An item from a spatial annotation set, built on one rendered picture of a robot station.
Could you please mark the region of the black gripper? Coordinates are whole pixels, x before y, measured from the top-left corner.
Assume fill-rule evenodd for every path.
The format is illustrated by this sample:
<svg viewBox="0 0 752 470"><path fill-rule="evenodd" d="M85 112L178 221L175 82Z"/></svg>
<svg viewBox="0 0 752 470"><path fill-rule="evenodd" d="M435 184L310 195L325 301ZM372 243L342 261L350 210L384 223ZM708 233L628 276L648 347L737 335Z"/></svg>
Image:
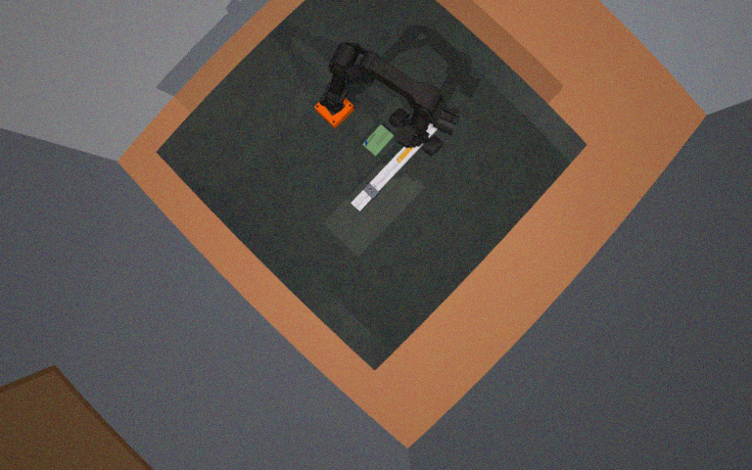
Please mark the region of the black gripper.
<svg viewBox="0 0 752 470"><path fill-rule="evenodd" d="M409 114L404 111L403 109L397 109L397 111L391 116L390 123L394 127L399 127L400 123L404 123L405 119L409 118ZM417 143L416 146L420 146L421 144L425 144L423 146L423 151L429 155L433 156L438 150L442 148L444 145L444 142L439 139L436 135L434 135L431 139L429 139L429 133L426 131L429 127L428 125L420 125L413 121L413 119L407 119L409 121L409 124L418 130L418 139L419 143Z"/></svg>

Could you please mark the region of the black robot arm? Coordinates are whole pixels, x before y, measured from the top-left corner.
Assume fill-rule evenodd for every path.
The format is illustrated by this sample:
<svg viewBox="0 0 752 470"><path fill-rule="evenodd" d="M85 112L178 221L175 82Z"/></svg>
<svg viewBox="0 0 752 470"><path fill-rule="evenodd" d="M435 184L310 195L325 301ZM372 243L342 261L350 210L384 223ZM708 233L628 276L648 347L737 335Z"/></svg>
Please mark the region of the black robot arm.
<svg viewBox="0 0 752 470"><path fill-rule="evenodd" d="M353 65L358 54L363 54L364 57L360 65ZM414 110L412 115L414 122L420 125L431 123L433 127L450 135L458 123L458 116L443 110L447 102L436 86L427 82L414 81L380 59L377 53L365 50L358 43L340 43L328 66L329 71L333 73L332 82L329 82L319 103L331 116L337 114L345 106L343 102L349 92L349 88L344 85L346 78L355 78L365 74L371 75L403 96L409 107ZM401 127L397 136L398 143L405 148L415 148L419 143L418 130L407 120Z"/></svg>

